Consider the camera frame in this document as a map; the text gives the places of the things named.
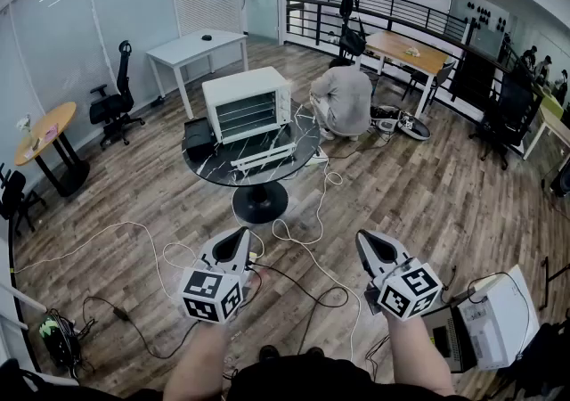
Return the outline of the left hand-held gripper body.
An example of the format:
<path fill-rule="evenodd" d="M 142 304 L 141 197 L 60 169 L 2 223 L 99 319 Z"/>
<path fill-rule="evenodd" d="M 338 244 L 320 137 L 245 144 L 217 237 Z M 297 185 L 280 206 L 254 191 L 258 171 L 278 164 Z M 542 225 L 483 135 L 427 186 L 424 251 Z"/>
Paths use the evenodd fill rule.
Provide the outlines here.
<path fill-rule="evenodd" d="M 186 314 L 197 321 L 225 324 L 243 305 L 250 288 L 250 270 L 256 260 L 249 254 L 244 263 L 221 264 L 199 257 L 183 271 L 179 297 Z"/>

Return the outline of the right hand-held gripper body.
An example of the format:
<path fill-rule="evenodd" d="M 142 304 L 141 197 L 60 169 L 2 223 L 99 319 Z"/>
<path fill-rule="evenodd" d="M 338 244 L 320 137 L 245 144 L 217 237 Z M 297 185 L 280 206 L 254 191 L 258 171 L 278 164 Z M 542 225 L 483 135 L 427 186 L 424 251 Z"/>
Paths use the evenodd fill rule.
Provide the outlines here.
<path fill-rule="evenodd" d="M 443 284 L 428 263 L 409 258 L 372 279 L 364 297 L 375 315 L 389 313 L 407 321 L 427 312 Z"/>

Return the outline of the white glass oven door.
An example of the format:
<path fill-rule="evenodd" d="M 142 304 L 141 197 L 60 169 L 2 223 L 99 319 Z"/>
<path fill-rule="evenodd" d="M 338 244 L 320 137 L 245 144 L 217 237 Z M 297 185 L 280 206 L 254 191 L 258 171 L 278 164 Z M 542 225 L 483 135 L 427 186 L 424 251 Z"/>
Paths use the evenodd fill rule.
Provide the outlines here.
<path fill-rule="evenodd" d="M 232 142 L 225 152 L 232 168 L 242 173 L 252 168 L 264 168 L 270 163 L 284 160 L 297 148 L 289 125 Z"/>

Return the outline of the person's right forearm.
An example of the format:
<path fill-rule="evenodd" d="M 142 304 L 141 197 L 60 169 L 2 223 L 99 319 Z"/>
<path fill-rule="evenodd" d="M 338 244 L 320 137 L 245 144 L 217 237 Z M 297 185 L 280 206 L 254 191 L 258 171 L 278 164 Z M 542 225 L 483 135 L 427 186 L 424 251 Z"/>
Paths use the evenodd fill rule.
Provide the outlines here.
<path fill-rule="evenodd" d="M 421 317 L 400 321 L 387 313 L 395 382 L 438 395 L 455 395 L 449 365 L 431 342 Z"/>

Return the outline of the person's left forearm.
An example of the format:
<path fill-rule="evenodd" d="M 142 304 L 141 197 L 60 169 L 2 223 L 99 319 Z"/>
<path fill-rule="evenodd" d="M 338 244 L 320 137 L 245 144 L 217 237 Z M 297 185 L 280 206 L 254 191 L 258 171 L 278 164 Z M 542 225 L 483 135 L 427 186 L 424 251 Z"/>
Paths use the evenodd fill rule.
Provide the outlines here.
<path fill-rule="evenodd" d="M 163 401 L 222 401 L 224 358 L 229 345 L 225 324 L 198 323 L 173 370 Z"/>

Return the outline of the white toaster oven housing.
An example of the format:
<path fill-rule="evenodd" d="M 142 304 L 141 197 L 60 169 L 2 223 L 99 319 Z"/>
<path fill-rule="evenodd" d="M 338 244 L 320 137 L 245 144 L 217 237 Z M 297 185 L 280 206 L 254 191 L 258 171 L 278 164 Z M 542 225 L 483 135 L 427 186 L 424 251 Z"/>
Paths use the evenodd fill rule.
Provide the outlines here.
<path fill-rule="evenodd" d="M 219 143 L 278 130 L 291 121 L 291 84 L 273 67 L 210 80 L 202 89 Z"/>

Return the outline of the black marble round table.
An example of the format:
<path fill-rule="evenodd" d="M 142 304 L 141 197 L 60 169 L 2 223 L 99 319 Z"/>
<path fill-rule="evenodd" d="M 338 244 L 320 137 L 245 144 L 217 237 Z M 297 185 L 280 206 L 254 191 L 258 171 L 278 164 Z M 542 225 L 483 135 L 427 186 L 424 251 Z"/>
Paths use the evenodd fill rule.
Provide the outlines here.
<path fill-rule="evenodd" d="M 280 217 L 289 205 L 289 196 L 281 180 L 304 167 L 320 145 L 318 123 L 307 108 L 299 106 L 287 125 L 297 142 L 295 152 L 264 168 L 252 168 L 246 173 L 232 168 L 225 152 L 231 143 L 216 142 L 215 153 L 198 162 L 191 161 L 186 153 L 183 153 L 183 158 L 198 177 L 234 189 L 232 207 L 240 219 L 251 224 L 270 223 Z"/>

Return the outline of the black rectangular box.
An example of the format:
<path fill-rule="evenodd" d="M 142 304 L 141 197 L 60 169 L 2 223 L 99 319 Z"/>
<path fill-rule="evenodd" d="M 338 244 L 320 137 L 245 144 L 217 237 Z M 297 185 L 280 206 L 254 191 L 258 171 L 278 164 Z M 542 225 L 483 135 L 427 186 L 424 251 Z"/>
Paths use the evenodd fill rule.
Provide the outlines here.
<path fill-rule="evenodd" d="M 216 137 L 207 118 L 184 123 L 183 153 L 193 162 L 204 160 L 216 150 Z"/>

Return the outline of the black oval board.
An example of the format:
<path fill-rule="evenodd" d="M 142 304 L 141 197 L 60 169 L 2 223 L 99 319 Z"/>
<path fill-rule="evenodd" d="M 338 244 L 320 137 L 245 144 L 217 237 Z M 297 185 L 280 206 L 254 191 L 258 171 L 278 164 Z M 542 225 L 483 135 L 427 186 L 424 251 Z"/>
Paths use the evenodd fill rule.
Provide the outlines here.
<path fill-rule="evenodd" d="M 396 125 L 401 132 L 415 140 L 427 141 L 431 137 L 428 127 L 406 111 L 400 112 Z"/>

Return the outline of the person's black clothing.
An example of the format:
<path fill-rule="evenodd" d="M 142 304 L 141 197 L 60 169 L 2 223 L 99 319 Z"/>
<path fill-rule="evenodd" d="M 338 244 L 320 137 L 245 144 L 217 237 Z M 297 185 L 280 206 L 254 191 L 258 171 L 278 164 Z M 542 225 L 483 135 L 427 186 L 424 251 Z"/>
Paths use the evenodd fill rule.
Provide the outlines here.
<path fill-rule="evenodd" d="M 226 401 L 469 401 L 442 396 L 418 386 L 374 382 L 344 359 L 326 357 L 319 348 L 282 356 L 266 345 L 258 362 L 233 377 Z"/>

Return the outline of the green black device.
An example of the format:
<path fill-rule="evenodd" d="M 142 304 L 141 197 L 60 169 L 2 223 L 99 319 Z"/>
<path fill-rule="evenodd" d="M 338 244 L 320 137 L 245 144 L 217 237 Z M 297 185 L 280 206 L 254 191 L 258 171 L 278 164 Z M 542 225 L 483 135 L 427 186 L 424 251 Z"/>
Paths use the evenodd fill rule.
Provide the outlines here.
<path fill-rule="evenodd" d="M 38 330 L 56 366 L 71 370 L 80 364 L 79 333 L 74 323 L 52 308 L 47 311 Z"/>

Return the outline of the green white desk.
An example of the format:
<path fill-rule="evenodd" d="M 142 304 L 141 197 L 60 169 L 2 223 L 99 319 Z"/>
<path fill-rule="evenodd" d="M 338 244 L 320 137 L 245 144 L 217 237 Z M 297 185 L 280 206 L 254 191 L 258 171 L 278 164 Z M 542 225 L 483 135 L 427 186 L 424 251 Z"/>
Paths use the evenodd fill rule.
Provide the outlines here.
<path fill-rule="evenodd" d="M 553 133 L 569 150 L 564 162 L 570 160 L 570 128 L 561 120 L 563 109 L 550 94 L 542 94 L 541 105 L 537 111 L 539 120 L 538 131 L 531 142 L 525 147 L 523 160 L 527 160 L 539 142 L 543 133 L 548 130 Z"/>

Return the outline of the black hanging bag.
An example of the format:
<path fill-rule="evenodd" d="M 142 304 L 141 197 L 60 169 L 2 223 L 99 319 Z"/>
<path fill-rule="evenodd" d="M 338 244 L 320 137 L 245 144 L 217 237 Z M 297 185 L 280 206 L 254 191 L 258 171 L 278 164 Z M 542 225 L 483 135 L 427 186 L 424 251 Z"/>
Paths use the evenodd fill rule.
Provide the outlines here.
<path fill-rule="evenodd" d="M 353 57 L 359 57 L 366 48 L 366 33 L 361 19 L 358 19 L 359 29 L 351 29 L 345 23 L 341 29 L 341 37 L 339 39 L 339 47 L 342 54 L 348 54 Z"/>

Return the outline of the small white flower vase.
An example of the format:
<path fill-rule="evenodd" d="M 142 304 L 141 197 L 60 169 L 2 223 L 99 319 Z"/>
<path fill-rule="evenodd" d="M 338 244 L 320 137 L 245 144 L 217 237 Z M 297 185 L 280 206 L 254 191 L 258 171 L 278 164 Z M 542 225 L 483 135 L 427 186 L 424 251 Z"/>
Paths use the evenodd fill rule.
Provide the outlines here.
<path fill-rule="evenodd" d="M 31 117 L 29 114 L 26 114 L 21 118 L 17 122 L 16 127 L 22 132 L 22 136 L 28 144 L 35 142 L 35 137 L 32 133 Z"/>

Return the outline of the round wooden pedestal table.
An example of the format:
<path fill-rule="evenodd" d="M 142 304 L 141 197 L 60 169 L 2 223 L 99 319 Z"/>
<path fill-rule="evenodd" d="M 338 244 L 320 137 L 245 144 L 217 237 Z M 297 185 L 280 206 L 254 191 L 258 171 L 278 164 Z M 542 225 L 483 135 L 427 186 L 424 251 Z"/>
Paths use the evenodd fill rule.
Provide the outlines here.
<path fill-rule="evenodd" d="M 28 144 L 23 138 L 14 154 L 14 165 L 16 167 L 25 166 L 34 160 L 44 172 L 45 177 L 52 183 L 57 193 L 63 198 L 68 198 L 77 192 L 86 181 L 90 171 L 89 163 L 78 157 L 66 136 L 66 129 L 74 118 L 76 111 L 77 104 L 75 102 L 65 102 L 50 110 L 32 127 L 35 142 Z M 45 132 L 55 123 L 59 125 L 59 134 L 52 141 L 46 143 L 43 140 Z M 57 151 L 67 168 L 60 178 L 47 167 L 41 157 L 41 154 L 50 146 Z"/>

